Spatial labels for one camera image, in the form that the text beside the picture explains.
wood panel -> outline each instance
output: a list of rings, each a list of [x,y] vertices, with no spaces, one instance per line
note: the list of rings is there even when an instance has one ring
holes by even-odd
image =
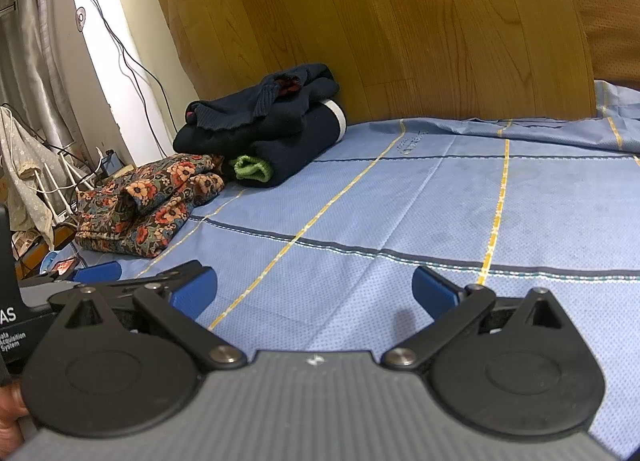
[[[411,77],[390,0],[334,0],[334,4],[364,85]]]
[[[423,116],[413,79],[367,86],[365,91],[373,120],[388,120],[389,113],[398,118]]]
[[[371,120],[367,96],[358,66],[332,0],[283,0],[306,56],[312,62],[324,62],[334,70],[340,84],[348,84],[348,94],[340,95],[340,104],[352,122]]]
[[[435,116],[473,112],[476,105],[464,86],[473,77],[452,0],[391,1],[411,75],[420,78],[418,104]]]
[[[207,98],[325,62],[350,123],[594,114],[572,0],[158,0]]]
[[[519,109],[535,112],[529,56],[515,0],[454,3],[476,77],[479,114],[501,119]]]
[[[242,0],[269,72],[306,60],[282,0]]]
[[[220,40],[226,62],[239,88],[249,87],[267,74],[254,29],[242,0],[204,0]]]
[[[536,113],[582,118],[595,113],[590,58],[573,0],[515,0],[529,48]]]

folded dark garment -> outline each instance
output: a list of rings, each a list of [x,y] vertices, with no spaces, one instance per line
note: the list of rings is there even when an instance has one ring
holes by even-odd
[[[176,154],[79,192],[76,242],[89,250],[155,257],[193,208],[222,190],[222,161]]]
[[[245,155],[267,162],[271,167],[271,177],[267,181],[238,178],[239,183],[262,188],[279,185],[300,172],[322,151],[339,142],[347,125],[342,110],[332,100],[313,104],[303,122],[302,132],[298,134],[249,145]]]
[[[233,95],[192,102],[174,150],[234,158],[252,142],[299,133],[309,105],[333,97],[338,89],[325,64],[305,64],[268,75]]]

folded floral garment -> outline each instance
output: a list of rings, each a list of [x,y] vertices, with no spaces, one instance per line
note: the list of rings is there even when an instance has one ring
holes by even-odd
[[[79,192],[76,242],[90,250],[156,257],[193,208],[223,189],[222,161],[175,154]]]

metal screw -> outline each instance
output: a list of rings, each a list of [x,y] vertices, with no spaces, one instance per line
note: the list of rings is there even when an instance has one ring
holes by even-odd
[[[306,363],[313,367],[318,367],[318,365],[324,364],[324,358],[320,355],[309,356],[309,358],[306,359]]]
[[[385,362],[391,365],[411,365],[418,359],[416,354],[404,347],[396,347],[385,354]]]
[[[219,364],[233,364],[242,358],[242,353],[233,346],[217,346],[209,352],[209,357]]]

human hand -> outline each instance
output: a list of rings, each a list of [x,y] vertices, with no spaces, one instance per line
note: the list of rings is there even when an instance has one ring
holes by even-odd
[[[18,418],[29,414],[22,401],[20,383],[0,387],[0,458],[16,450],[23,441]]]

